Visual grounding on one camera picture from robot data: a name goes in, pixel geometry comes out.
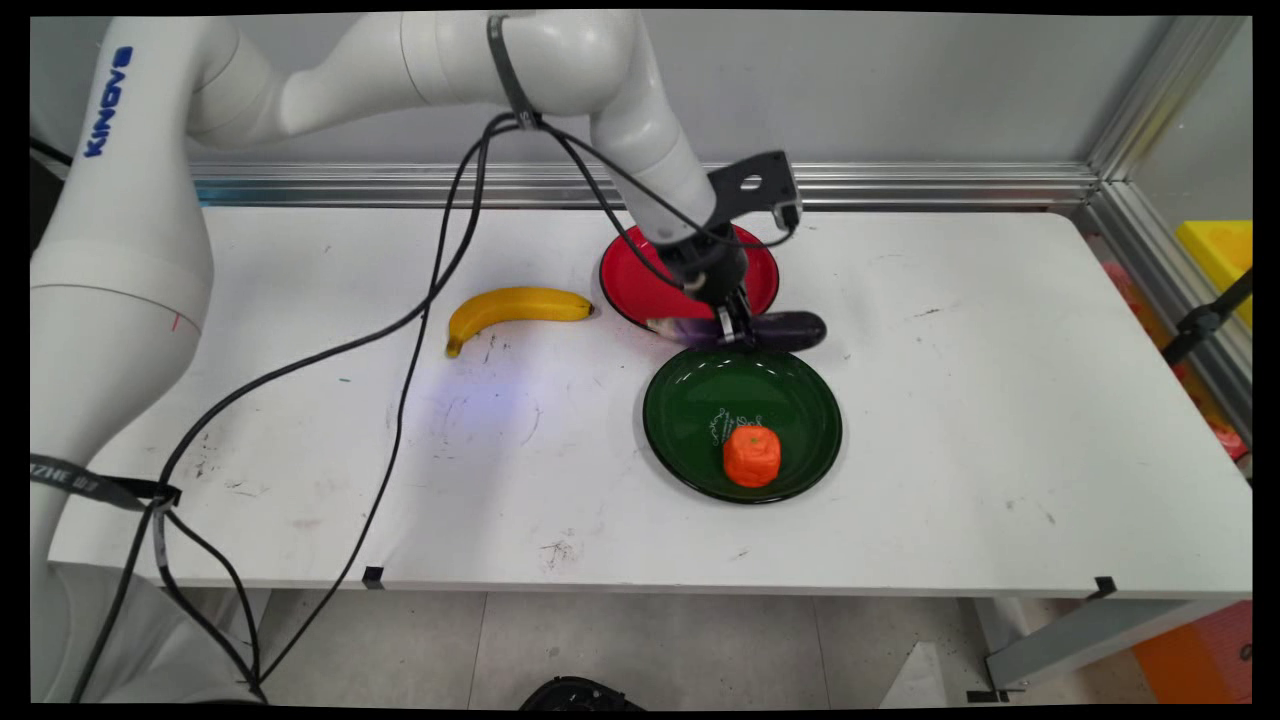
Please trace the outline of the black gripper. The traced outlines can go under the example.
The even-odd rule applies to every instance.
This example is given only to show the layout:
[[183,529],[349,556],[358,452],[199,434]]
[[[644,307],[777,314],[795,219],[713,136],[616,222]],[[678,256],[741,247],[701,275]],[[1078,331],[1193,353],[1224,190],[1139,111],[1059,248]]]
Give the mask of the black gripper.
[[756,341],[745,290],[745,249],[698,234],[677,243],[659,243],[657,252],[686,296],[714,307],[719,324],[718,346]]

